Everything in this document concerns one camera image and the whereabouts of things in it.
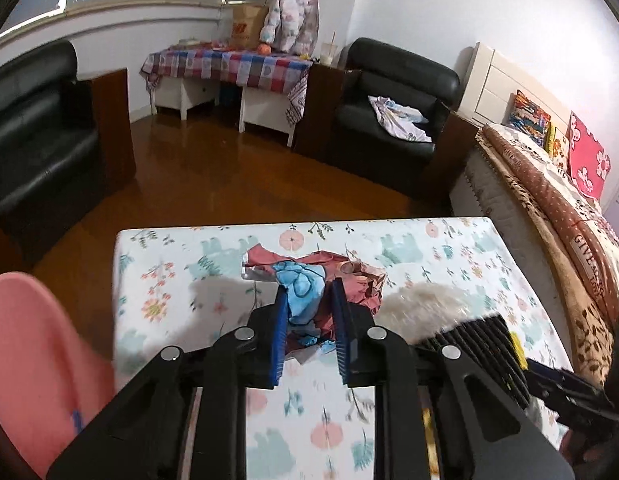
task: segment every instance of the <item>mattress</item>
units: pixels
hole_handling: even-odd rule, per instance
[[[572,359],[565,309],[542,242],[527,213],[508,192],[477,148],[449,194],[455,216],[488,216],[507,245],[516,265],[541,300],[550,321]]]

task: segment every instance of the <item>red crumpled wrapper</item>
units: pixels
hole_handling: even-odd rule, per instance
[[[335,278],[343,280],[347,301],[365,305],[372,315],[379,311],[382,287],[387,273],[384,269],[373,267],[360,260],[352,261],[342,254],[316,251],[302,258],[294,258],[272,253],[272,251],[268,251],[261,244],[258,244],[248,251],[247,262],[243,266],[257,273],[273,276],[275,271],[272,269],[272,265],[285,260],[322,266],[325,269],[326,284],[332,282]],[[322,337],[334,340],[334,321],[328,294],[324,293],[320,300],[318,312],[314,316],[314,324],[320,329]]]

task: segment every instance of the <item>black sofa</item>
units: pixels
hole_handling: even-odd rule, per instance
[[[0,67],[0,229],[26,268],[106,195],[102,133],[91,86],[77,81],[69,41],[43,45]],[[119,142],[131,151],[125,132]],[[131,161],[133,175],[133,153]]]
[[[449,110],[461,96],[458,75],[418,54],[368,38],[353,42],[345,68],[346,81],[323,160],[414,196],[417,176],[432,160]],[[429,120],[419,128],[433,142],[392,137],[376,120],[369,95],[417,108]]]

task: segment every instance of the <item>yellow floral pillow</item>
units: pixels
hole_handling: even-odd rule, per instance
[[[566,176],[567,161],[569,160],[569,138],[551,123],[545,138],[545,151],[549,153],[554,166],[558,168],[558,172],[562,176]]]

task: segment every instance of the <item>white tablecloth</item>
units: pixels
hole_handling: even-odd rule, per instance
[[[209,346],[271,303],[276,284],[242,280],[244,253],[328,250],[385,267],[387,296],[416,282],[467,291],[474,316],[499,312],[526,356],[571,369],[536,294],[488,218],[407,219],[122,231],[114,261],[114,367],[121,388],[166,345]],[[373,390],[341,384],[334,352],[288,360],[272,392],[248,395],[248,477],[371,478]],[[542,431],[561,428],[542,409]]]

